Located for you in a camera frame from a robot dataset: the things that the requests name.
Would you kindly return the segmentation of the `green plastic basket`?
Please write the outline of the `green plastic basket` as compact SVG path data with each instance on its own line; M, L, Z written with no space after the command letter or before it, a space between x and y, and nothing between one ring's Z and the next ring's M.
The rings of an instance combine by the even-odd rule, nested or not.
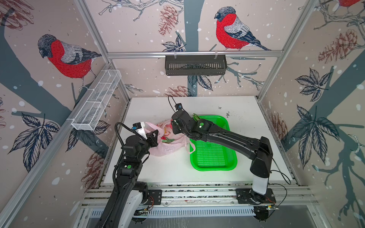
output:
M190 162L201 172L231 171L237 166L236 152L211 142L190 141Z

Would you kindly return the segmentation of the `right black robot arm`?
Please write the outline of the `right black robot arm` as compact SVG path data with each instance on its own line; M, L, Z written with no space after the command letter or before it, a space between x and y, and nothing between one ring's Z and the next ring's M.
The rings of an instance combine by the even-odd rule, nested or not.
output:
M219 127L206 120L194 120L185 110L178 110L172 116L174 134L184 134L189 139L215 143L232 149L252 160L250 171L254 175L252 191L265 195L273 161L273 151L268 138L249 138Z

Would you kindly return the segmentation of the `red green dragon fruit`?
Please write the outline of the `red green dragon fruit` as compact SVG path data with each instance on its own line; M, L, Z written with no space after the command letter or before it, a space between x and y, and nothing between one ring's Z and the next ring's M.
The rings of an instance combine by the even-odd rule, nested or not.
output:
M197 114L193 113L193 119L195 121L199 121L201 118Z

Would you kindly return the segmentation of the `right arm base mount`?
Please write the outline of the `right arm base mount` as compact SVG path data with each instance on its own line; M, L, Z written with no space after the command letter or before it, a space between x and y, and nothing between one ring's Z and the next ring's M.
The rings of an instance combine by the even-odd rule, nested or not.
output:
M271 188L268 188L264 195L254 192L251 188L236 189L235 192L236 200L239 204L276 204L276 199Z

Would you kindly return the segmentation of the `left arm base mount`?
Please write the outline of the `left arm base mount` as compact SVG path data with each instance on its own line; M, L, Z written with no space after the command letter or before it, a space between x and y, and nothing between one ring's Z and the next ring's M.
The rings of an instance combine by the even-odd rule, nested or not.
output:
M154 206L161 205L162 190L143 190L140 205Z

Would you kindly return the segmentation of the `pink plastic bag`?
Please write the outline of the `pink plastic bag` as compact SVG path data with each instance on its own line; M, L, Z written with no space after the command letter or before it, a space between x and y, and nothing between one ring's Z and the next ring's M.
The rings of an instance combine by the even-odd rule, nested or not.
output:
M171 120L165 120L157 124L150 122L145 122L144 124L146 133L151 133L155 130L158 131L158 146L152 147L149 150L152 156L166 156L175 153L180 148L184 148L188 154L195 152L195 146L186 135L173 133Z

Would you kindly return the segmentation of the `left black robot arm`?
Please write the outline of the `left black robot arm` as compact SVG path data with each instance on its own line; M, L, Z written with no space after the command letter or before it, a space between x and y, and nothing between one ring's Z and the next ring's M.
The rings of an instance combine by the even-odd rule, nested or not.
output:
M116 130L122 153L112 173L114 188L107 205L96 224L97 228L127 228L137 207L148 199L148 187L138 181L144 157L152 147L158 146L158 131L140 136L134 130L125 141Z

